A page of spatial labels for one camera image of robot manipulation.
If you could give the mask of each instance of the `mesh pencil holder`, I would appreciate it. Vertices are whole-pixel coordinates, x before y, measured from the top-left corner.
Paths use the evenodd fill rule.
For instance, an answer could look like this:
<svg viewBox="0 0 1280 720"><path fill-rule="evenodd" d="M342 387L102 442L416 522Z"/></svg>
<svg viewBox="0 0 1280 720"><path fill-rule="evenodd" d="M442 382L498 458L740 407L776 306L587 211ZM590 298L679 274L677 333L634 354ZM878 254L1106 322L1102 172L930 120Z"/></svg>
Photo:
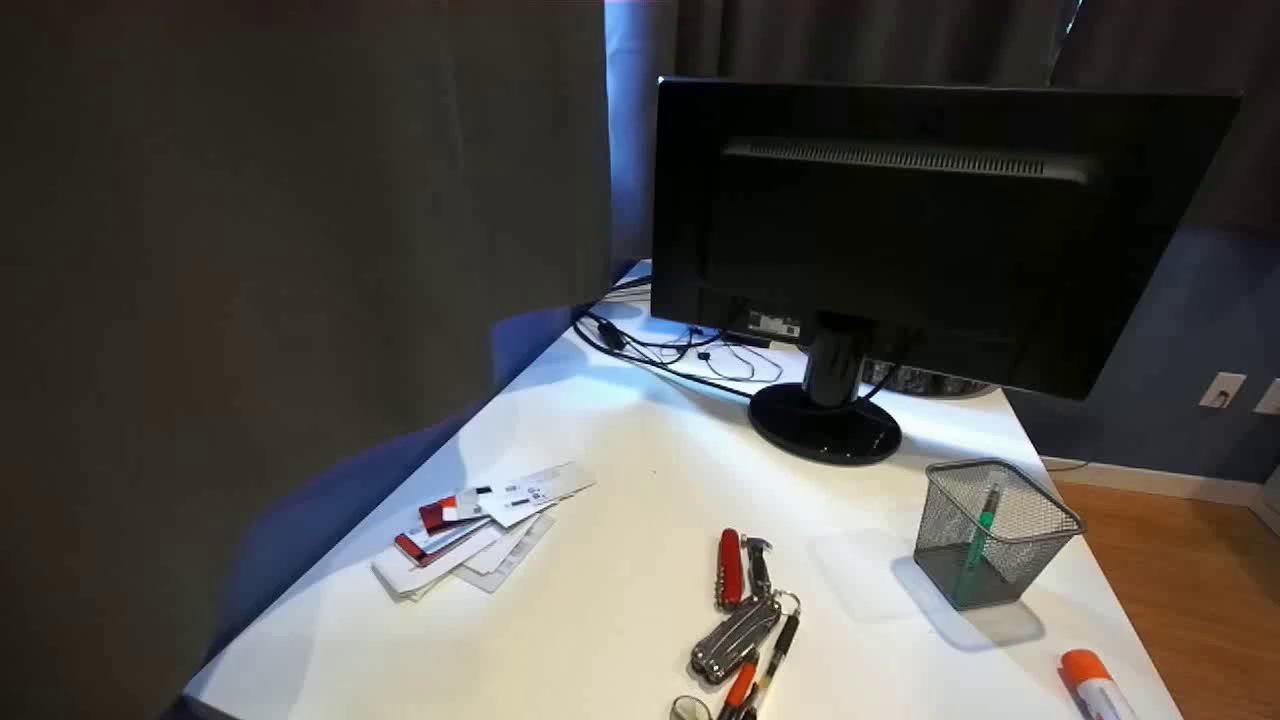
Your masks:
<svg viewBox="0 0 1280 720"><path fill-rule="evenodd" d="M1010 466L930 466L916 564L952 609L1010 603L1080 534L1080 517Z"/></svg>

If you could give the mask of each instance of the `computer monitor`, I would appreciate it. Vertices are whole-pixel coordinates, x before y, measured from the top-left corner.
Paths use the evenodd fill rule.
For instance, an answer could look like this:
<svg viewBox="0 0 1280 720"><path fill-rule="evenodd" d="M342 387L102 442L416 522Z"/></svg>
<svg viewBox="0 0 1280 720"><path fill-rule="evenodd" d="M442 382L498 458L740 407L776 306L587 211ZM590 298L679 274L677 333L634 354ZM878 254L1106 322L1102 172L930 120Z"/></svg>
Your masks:
<svg viewBox="0 0 1280 720"><path fill-rule="evenodd" d="M1089 396L1219 138L1228 97L654 84L650 312L798 342L751 396L770 444L872 466L892 360Z"/></svg>

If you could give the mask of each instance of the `monitor stand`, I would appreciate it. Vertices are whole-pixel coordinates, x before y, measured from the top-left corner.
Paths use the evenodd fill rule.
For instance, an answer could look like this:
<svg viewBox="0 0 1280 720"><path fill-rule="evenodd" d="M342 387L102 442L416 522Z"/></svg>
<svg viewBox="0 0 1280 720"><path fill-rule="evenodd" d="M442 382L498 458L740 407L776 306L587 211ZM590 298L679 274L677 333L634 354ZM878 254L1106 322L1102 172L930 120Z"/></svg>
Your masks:
<svg viewBox="0 0 1280 720"><path fill-rule="evenodd" d="M821 315L803 384L770 384L751 396L751 429L790 458L821 466L875 466L904 432L872 400L854 400L854 375L872 323Z"/></svg>

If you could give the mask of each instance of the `wooden floor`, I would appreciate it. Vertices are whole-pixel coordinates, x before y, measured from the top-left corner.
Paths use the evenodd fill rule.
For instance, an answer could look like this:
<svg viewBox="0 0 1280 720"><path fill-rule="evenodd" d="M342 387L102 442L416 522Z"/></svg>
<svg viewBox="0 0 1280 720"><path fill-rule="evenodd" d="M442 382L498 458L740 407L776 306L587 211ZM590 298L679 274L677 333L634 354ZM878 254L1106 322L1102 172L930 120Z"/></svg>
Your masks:
<svg viewBox="0 0 1280 720"><path fill-rule="evenodd" d="M1280 542L1234 504L1073 486L1089 544L1186 720L1280 720Z"/></svg>

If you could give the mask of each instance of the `red object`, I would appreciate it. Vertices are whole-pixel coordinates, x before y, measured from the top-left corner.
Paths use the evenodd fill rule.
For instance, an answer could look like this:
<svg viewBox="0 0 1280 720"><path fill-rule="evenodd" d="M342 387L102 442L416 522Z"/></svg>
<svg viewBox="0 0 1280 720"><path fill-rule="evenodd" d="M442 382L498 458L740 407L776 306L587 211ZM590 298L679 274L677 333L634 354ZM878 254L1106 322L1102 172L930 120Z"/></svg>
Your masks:
<svg viewBox="0 0 1280 720"><path fill-rule="evenodd" d="M419 507L426 534L442 530L442 507L456 507L456 498Z"/></svg>
<svg viewBox="0 0 1280 720"><path fill-rule="evenodd" d="M1073 693L1089 681L1110 681L1106 664L1089 650L1063 653L1058 675Z"/></svg>
<svg viewBox="0 0 1280 720"><path fill-rule="evenodd" d="M408 562L426 564L426 553L422 553L416 542L408 542L403 534L394 537L394 550L398 550Z"/></svg>
<svg viewBox="0 0 1280 720"><path fill-rule="evenodd" d="M714 564L714 609L734 609L744 599L744 550L734 530L721 534L721 564Z"/></svg>
<svg viewBox="0 0 1280 720"><path fill-rule="evenodd" d="M744 659L744 668L734 668L734 681L729 684L724 707L744 707L751 699L755 689L755 659Z"/></svg>

